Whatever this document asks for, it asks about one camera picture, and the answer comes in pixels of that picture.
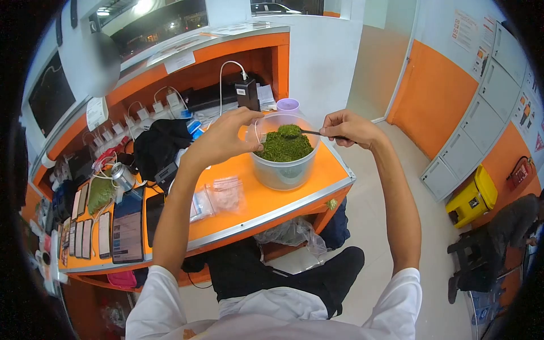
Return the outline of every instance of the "green bag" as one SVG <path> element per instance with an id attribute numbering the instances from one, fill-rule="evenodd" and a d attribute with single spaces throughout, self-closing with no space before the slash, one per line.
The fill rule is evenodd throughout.
<path id="1" fill-rule="evenodd" d="M 111 176 L 111 170 L 104 171 L 106 176 Z M 91 179 L 91 189 L 89 191 L 89 203 L 87 207 L 92 216 L 109 203 L 114 195 L 115 188 L 111 180 L 94 177 Z"/>

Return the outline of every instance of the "spoon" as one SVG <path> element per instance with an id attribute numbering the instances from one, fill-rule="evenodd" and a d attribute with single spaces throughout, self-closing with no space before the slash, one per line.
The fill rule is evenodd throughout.
<path id="1" fill-rule="evenodd" d="M 285 139 L 295 139 L 295 138 L 297 138 L 298 136 L 300 136 L 300 135 L 303 134 L 303 133 L 310 133 L 310 134 L 316 134 L 316 135 L 322 136 L 322 134 L 320 134 L 319 132 L 316 132 L 316 131 L 308 131 L 308 130 L 303 130 L 303 129 L 300 129 L 300 132 L 299 132 L 298 134 L 282 135 L 282 136 L 283 136 Z M 349 138 L 346 138 L 346 137 L 344 137 L 344 136 L 332 136 L 332 138 L 349 140 Z"/>

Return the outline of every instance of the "car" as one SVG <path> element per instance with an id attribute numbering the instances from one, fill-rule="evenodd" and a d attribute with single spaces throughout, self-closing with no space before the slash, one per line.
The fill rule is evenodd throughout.
<path id="1" fill-rule="evenodd" d="M 275 14 L 302 14 L 302 12 L 292 10 L 281 4 L 270 3 L 270 2 L 261 2 L 261 3 L 251 4 L 251 15 L 253 16 L 275 15 Z"/>

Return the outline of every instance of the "fire extinguisher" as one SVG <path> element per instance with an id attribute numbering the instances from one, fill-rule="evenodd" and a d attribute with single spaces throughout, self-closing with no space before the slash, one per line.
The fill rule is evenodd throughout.
<path id="1" fill-rule="evenodd" d="M 510 191 L 514 191 L 529 174 L 533 173 L 532 163 L 533 159 L 527 156 L 522 156 L 517 161 L 516 166 L 506 178 Z"/>

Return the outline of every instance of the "purple cup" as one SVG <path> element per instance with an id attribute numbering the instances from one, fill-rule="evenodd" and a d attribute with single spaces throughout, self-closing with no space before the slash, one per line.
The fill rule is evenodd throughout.
<path id="1" fill-rule="evenodd" d="M 284 98 L 278 100 L 276 103 L 276 107 L 278 111 L 284 111 L 284 112 L 299 112 L 299 102 L 296 99 L 292 98 Z"/>

